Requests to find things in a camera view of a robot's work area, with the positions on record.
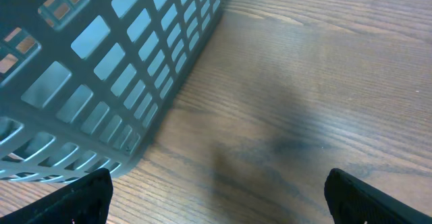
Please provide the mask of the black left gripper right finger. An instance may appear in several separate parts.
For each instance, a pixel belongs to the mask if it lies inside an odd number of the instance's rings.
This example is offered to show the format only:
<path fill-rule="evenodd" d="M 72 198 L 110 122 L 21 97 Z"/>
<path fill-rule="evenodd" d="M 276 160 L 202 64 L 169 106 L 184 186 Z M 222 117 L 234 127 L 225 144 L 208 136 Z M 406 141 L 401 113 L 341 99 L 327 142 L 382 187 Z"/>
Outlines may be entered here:
<path fill-rule="evenodd" d="M 331 216 L 338 224 L 431 224 L 430 216 L 338 168 L 329 172 L 324 195 Z"/>

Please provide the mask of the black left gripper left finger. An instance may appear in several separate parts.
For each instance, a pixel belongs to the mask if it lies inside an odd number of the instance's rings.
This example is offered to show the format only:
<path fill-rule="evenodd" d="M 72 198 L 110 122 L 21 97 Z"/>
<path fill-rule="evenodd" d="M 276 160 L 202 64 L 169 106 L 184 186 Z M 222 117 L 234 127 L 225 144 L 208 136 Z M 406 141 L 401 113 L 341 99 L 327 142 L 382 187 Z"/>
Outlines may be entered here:
<path fill-rule="evenodd" d="M 1 217 L 1 224 L 105 224 L 112 195 L 110 172 L 100 168 Z"/>

